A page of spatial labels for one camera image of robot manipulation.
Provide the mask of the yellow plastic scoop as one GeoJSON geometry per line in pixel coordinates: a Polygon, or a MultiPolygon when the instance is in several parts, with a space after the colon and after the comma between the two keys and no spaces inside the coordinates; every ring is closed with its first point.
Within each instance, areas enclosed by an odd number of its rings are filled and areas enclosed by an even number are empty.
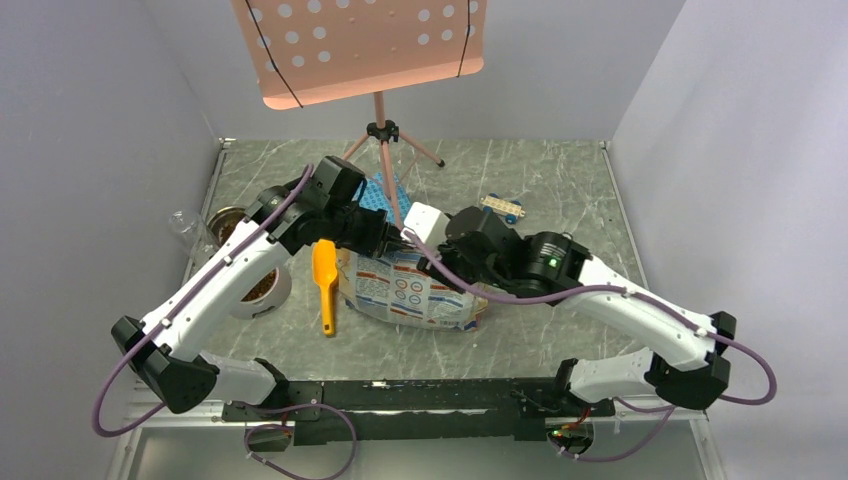
{"type": "Polygon", "coordinates": [[[336,335],[335,292],[338,285],[336,248],[332,241],[321,239],[312,251],[313,282],[319,288],[322,332],[326,337],[336,335]]]}

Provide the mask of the pink pet food bag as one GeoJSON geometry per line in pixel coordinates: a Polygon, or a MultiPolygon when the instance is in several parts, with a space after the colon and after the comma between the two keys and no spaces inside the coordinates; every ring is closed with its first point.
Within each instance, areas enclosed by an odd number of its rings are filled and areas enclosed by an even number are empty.
{"type": "Polygon", "coordinates": [[[369,317],[420,329],[477,329],[488,301],[458,293],[417,269],[416,252],[370,258],[337,251],[339,291],[345,304],[369,317]]]}

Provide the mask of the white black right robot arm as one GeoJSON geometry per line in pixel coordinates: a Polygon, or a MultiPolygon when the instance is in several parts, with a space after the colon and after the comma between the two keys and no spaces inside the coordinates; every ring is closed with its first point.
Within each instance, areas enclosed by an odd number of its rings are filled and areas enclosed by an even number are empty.
{"type": "Polygon", "coordinates": [[[427,253],[420,269],[445,285],[513,305],[547,304],[588,315],[630,336],[642,349],[601,360],[562,362],[554,407],[576,415],[589,404],[655,394],[704,410],[729,386],[730,362],[718,334],[735,333],[733,316],[688,311],[633,283],[566,234],[520,235],[496,214],[467,207],[449,216],[416,203],[402,235],[427,253]]]}

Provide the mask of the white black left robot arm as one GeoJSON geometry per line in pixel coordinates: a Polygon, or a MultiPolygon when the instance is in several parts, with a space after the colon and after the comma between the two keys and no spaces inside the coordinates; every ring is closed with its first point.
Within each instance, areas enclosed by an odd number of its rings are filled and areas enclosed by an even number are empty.
{"type": "Polygon", "coordinates": [[[214,256],[161,306],[120,318],[111,334],[132,370],[174,414],[206,400],[233,401],[264,420],[289,404],[289,381],[268,361],[205,351],[208,338],[272,271],[319,240],[379,257],[402,246],[384,210],[360,206],[361,170],[335,156],[295,180],[263,190],[214,256]]]}

